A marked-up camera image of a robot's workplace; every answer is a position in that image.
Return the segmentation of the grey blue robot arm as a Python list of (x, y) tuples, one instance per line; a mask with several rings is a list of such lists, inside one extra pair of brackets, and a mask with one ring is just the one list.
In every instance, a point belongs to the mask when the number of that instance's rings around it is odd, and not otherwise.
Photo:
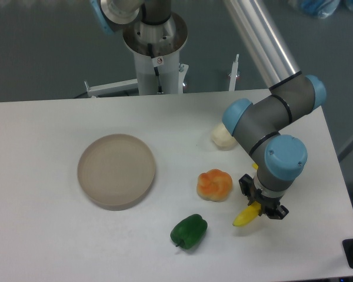
[[(229, 15), (254, 60), (269, 96), (258, 103), (242, 98), (224, 112), (228, 133), (258, 165), (254, 177), (239, 185), (259, 213), (283, 219), (288, 210), (280, 201), (307, 161), (305, 145), (280, 131), (310, 114), (326, 100), (324, 84), (303, 75), (278, 33), (262, 1), (225, 1)], [(168, 59), (187, 41), (187, 26), (172, 12), (170, 1), (92, 1), (105, 31), (122, 31), (126, 46), (141, 58), (136, 66), (142, 95), (178, 93), (179, 65)]]

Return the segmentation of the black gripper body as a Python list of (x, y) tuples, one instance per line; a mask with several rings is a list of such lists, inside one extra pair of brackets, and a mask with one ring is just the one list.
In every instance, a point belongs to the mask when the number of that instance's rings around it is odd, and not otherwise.
[(269, 219), (282, 220), (289, 210), (283, 206), (280, 201), (285, 194), (285, 190), (281, 192), (272, 191), (262, 185), (257, 175), (253, 177), (253, 185), (251, 187), (251, 200), (256, 200), (258, 203), (269, 207)]

